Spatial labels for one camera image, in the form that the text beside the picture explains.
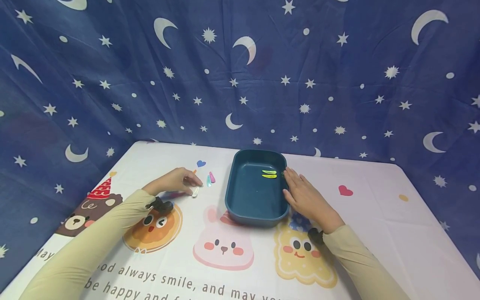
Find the white crescent moon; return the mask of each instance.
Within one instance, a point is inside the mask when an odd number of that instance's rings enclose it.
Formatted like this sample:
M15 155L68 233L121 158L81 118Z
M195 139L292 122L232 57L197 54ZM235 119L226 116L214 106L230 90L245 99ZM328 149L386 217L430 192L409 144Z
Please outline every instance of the white crescent moon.
M433 138L439 134L441 134L443 132L431 132L427 135L425 135L425 137L423 138L423 146L429 150L429 151L432 151L434 153L445 153L445 151L443 150L440 150L440 149L437 149L435 148L435 146L433 145Z
M322 156L322 152L320 152L320 150L318 148L315 148L315 157L320 157Z
M72 152L70 149L71 145L68 145L67 149L65 149L65 157L73 162L73 163L79 163L81 161L84 161L88 157L88 148L83 154L75 154Z
M71 1L57 0L57 1L65 5L66 7L76 11L84 11L87 8L87 0L71 0Z
M444 21L445 23L448 23L448 18L447 16L438 10L431 10L424 12L413 24L412 27L412 41L419 45L419 34L422 28L430 23L431 21Z
M167 19L164 19L164 18L156 18L155 21L153 22L153 28L155 29L155 33L156 33L156 37L158 37L158 39L160 40L160 42L165 46L167 47L168 49L171 49L170 46L167 44L167 42L165 41L165 37L163 36L163 31L165 30L165 28L167 27L174 27L174 28L177 28L175 26L175 24L173 24L172 22L170 22L170 20L167 20Z
M249 36L242 36L235 42L235 44L233 44L232 48L238 45L244 45L247 48L249 53L247 65L249 65L255 58L255 54L257 54L257 46L255 45L255 42Z
M232 120L231 120L231 117L232 117L232 113L229 113L228 116L225 118L225 124L227 125L228 128L230 128L232 130L235 130L235 129L238 129L238 128L243 126L243 124L241 124L241 125L233 124Z
M13 54L11 55L11 57L13 59L13 63L15 64L15 67L17 67L17 70L20 69L20 65L24 66L25 69L27 69L31 74L33 74L33 76L35 76L38 79L38 81L40 81L41 84L43 84L43 82L40 80L40 77L38 77L35 71L26 62L24 62L21 58Z

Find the person's left hand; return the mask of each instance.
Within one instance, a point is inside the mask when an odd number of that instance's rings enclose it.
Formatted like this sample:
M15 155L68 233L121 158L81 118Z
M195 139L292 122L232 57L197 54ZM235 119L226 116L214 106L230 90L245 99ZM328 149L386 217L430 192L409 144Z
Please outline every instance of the person's left hand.
M167 191L180 191L192 195L193 192L190 186L194 187L197 185L202 186L202 181L192 171L181 167L175 168L162 177L145 185L143 190L152 196Z

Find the blue tray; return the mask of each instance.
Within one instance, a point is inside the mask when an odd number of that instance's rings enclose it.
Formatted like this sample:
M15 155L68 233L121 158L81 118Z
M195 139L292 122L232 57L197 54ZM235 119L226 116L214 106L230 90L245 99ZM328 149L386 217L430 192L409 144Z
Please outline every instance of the blue tray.
M225 205L230 217L241 224L274 227L290 209L282 190L288 189L282 175L287 161L280 153L266 150L240 150L233 158ZM265 178L263 171L275 171L276 178Z

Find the cartoon bear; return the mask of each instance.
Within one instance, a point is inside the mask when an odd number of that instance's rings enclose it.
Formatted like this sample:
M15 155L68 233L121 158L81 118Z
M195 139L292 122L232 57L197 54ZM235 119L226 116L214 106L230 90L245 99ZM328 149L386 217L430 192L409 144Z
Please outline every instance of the cartoon bear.
M248 229L235 223L228 212L218 219L216 206L204 212L205 229L193 246L193 256L202 264L230 271L248 269L253 264L253 247Z
M337 274L333 267L333 255L326 246L317 249L308 238L310 221L299 213L276 227L275 262L277 274L286 280L297 279L303 284L333 288Z
M123 235L123 242L135 253L155 252L177 237L182 222L183 216L176 204L166 215L151 210L145 218L127 230Z
M91 191L55 233L67 237L76 237L113 207L122 203L123 198L120 194L110 193L112 177L115 174L117 173L111 172L110 178Z

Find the beige sleeve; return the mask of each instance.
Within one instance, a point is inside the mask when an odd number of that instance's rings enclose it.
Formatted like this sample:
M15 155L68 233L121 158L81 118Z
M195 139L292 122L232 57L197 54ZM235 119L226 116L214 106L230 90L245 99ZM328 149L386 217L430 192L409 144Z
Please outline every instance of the beige sleeve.
M58 251L30 281L20 299L79 299L89 277L125 232L147 215L145 206L154 199L144 190L134 192Z
M407 294L348 225L324 235L328 249L352 278L363 300L408 300Z

